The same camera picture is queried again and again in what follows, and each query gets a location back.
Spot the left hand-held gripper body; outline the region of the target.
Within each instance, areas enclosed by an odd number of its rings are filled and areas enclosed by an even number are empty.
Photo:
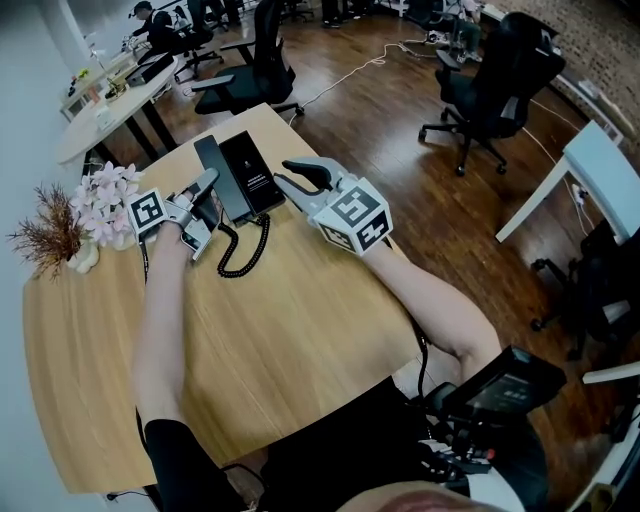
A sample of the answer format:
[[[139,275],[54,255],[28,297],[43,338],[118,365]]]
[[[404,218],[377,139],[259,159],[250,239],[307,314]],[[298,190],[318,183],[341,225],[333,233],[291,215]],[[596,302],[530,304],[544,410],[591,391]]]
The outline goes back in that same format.
[[[181,236],[182,227],[191,219],[204,219],[207,223],[216,223],[218,226],[220,208],[217,197],[213,193],[211,193],[211,198],[205,200],[201,205],[184,210],[171,202],[172,196],[181,191],[165,197],[158,188],[153,188],[135,195],[127,206],[134,234],[136,236],[151,236],[152,234],[160,234],[160,232],[164,234],[171,232]]]

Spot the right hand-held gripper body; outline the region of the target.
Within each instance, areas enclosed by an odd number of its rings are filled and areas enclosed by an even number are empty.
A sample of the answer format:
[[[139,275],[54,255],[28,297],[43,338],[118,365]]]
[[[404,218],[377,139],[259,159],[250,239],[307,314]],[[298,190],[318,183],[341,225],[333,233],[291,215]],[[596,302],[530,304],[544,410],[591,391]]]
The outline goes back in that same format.
[[[308,220],[328,242],[363,256],[392,232],[389,204],[366,178],[341,171],[333,178],[325,206]]]

